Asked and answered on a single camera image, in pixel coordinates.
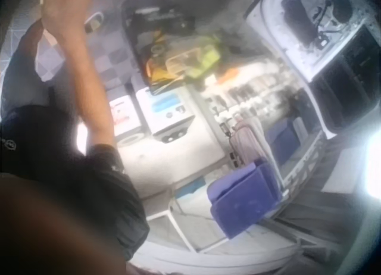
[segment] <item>cable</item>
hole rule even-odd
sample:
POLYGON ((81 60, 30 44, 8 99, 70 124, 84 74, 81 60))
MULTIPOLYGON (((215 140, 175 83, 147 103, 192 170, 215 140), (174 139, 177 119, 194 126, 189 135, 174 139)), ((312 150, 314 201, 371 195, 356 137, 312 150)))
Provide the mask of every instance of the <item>cable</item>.
POLYGON ((329 4, 330 4, 330 1, 329 1, 329 0, 326 0, 326 4, 324 5, 323 12, 322 12, 322 14, 321 14, 321 16, 320 16, 318 22, 317 22, 316 25, 315 25, 315 28, 316 28, 316 29, 318 29, 318 27, 319 27, 321 21, 323 20, 324 16, 326 15, 326 12, 327 12, 327 9, 328 9, 329 4))

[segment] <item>appliance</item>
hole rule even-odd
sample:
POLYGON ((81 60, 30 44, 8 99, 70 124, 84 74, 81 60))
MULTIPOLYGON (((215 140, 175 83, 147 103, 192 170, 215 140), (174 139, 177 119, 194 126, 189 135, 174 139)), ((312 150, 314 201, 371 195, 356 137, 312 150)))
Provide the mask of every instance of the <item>appliance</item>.
POLYGON ((114 119, 117 145, 123 147, 144 138, 142 123, 125 86, 107 91, 114 119))
POLYGON ((132 86, 155 139, 170 143, 187 134, 195 116, 187 104, 190 96, 185 87, 153 95, 149 87, 145 86, 140 74, 132 77, 132 86))
POLYGON ((381 30, 375 15, 365 0, 255 0, 245 14, 299 76, 327 138, 379 103, 381 30))

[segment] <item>white machine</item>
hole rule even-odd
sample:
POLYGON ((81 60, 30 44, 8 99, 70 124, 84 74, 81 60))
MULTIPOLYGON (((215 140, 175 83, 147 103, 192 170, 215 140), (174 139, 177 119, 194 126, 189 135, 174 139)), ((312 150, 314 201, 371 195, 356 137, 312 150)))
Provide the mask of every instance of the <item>white machine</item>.
POLYGON ((245 14, 303 82, 327 138, 378 106, 375 15, 365 0, 255 0, 245 14))

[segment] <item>black shirt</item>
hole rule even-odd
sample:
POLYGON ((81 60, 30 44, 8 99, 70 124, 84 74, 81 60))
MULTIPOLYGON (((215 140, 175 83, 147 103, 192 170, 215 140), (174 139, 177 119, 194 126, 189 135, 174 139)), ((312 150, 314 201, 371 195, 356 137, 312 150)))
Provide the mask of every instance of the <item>black shirt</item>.
POLYGON ((108 145, 75 147, 76 125, 55 108, 17 108, 0 123, 1 173, 37 181, 103 235, 116 238, 126 260, 149 227, 119 153, 108 145))

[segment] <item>hand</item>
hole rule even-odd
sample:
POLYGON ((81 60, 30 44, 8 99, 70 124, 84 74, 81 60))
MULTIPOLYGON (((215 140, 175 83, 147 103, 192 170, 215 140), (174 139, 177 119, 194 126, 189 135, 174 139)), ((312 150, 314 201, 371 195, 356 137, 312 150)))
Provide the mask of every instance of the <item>hand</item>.
POLYGON ((86 12, 91 0, 43 0, 42 23, 58 43, 85 35, 86 12))

